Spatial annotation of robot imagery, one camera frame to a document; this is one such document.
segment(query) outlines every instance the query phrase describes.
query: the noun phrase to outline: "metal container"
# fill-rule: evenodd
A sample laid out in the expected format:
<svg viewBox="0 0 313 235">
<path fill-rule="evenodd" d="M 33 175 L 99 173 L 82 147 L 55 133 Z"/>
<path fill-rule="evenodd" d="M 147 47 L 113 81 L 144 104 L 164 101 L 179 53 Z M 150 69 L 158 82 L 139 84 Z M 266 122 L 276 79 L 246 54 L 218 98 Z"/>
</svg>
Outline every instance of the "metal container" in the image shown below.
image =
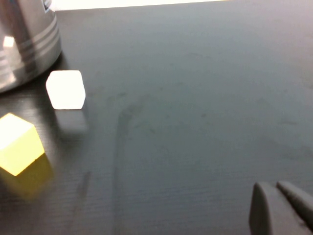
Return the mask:
<svg viewBox="0 0 313 235">
<path fill-rule="evenodd" d="M 0 0 L 0 93 L 47 70 L 61 53 L 52 0 Z"/>
</svg>

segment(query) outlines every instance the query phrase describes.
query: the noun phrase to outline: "black tabletop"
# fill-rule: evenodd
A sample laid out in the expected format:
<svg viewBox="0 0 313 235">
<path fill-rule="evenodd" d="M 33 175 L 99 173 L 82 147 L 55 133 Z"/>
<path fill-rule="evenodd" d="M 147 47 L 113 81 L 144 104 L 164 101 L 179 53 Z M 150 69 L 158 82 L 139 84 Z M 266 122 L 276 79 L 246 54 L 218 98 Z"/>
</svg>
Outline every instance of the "black tabletop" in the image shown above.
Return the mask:
<svg viewBox="0 0 313 235">
<path fill-rule="evenodd" d="M 247 235 L 256 181 L 313 193 L 313 2 L 221 1 L 58 12 L 81 111 L 49 72 L 0 95 L 32 122 L 54 178 L 1 186 L 1 234 Z"/>
</svg>

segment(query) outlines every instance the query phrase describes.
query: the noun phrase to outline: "stainless steel canister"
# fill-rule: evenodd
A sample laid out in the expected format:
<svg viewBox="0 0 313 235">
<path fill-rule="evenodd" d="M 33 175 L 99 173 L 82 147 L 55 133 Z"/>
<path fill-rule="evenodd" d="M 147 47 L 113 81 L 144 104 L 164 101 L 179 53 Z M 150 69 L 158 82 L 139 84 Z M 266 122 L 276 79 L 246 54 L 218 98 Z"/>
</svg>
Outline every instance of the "stainless steel canister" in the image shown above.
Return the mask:
<svg viewBox="0 0 313 235">
<path fill-rule="evenodd" d="M 0 0 L 0 93 L 47 70 L 61 53 L 52 0 Z"/>
</svg>

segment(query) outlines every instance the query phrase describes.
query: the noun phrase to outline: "yellow cube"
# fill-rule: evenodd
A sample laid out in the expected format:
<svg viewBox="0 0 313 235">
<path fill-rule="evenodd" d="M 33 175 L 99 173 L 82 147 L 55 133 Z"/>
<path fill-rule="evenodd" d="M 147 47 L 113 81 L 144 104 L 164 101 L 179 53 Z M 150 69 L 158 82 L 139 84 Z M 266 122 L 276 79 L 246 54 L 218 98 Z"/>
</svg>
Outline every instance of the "yellow cube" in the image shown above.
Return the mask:
<svg viewBox="0 0 313 235">
<path fill-rule="evenodd" d="M 27 199 L 53 175 L 35 126 L 13 114 L 0 118 L 0 175 L 12 191 Z"/>
<path fill-rule="evenodd" d="M 33 124 L 7 114 L 0 119 L 0 167 L 19 175 L 45 153 Z"/>
</svg>

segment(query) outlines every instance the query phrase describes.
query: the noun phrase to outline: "yellow block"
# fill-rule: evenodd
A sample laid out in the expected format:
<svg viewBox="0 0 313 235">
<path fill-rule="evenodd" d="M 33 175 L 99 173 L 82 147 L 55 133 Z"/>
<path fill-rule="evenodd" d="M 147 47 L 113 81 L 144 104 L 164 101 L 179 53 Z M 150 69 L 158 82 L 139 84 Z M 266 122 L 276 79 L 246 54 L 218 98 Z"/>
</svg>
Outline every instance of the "yellow block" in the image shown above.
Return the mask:
<svg viewBox="0 0 313 235">
<path fill-rule="evenodd" d="M 45 153 L 33 124 L 7 114 L 0 119 L 0 167 L 19 175 Z"/>
</svg>

